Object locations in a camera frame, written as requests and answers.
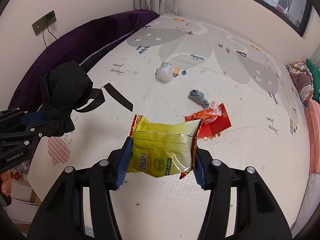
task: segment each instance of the purple velvet bolster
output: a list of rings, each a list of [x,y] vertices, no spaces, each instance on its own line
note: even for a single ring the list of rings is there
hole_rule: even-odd
[[[45,49],[29,68],[15,90],[8,109],[19,107],[29,112],[37,111],[42,103],[42,76],[64,62],[74,60],[81,64],[107,44],[141,29],[158,17],[159,15],[152,11],[129,11],[92,20],[66,33]]]

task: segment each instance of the black fabric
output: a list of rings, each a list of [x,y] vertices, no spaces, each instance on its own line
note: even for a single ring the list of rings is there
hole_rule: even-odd
[[[90,112],[105,102],[101,89],[92,88],[93,83],[87,73],[75,62],[66,62],[49,71],[41,78],[42,108],[47,121],[57,120],[59,130],[53,135],[61,137],[72,132],[75,126],[71,120],[72,110],[79,113]],[[133,111],[133,104],[120,94],[110,83],[104,86],[106,91],[122,106]],[[93,101],[86,107],[89,99]]]

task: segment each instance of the small orange label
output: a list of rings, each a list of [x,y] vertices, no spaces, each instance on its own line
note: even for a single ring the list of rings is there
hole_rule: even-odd
[[[173,73],[174,74],[179,74],[180,72],[180,69],[178,67],[175,67],[174,70],[173,70]]]

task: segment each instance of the green plush toy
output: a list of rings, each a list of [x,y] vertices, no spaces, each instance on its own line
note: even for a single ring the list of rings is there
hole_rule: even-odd
[[[319,102],[319,89],[320,89],[320,71],[311,63],[310,59],[306,61],[308,69],[313,76],[313,86],[315,91],[313,93],[313,100]]]

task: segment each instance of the blue gripper pad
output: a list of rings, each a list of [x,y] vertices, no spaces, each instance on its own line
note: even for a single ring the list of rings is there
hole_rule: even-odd
[[[44,115],[42,114],[42,112],[34,112],[34,113],[30,113],[30,114],[26,114],[22,119],[21,119],[21,123],[23,123],[24,125],[32,125],[32,124],[36,124],[36,123],[40,123],[40,122],[44,122],[45,118]]]
[[[128,137],[126,142],[124,143],[124,146],[121,149],[123,151],[123,154],[116,168],[116,182],[114,185],[116,189],[119,189],[119,187],[124,183],[124,178],[127,174],[127,170],[132,156],[132,145],[133,139],[131,137]]]
[[[205,180],[204,175],[204,166],[202,165],[202,162],[200,160],[200,157],[198,156],[198,153],[196,153],[196,169],[193,171],[197,183],[201,186],[203,189],[205,185],[207,185],[207,181]]]

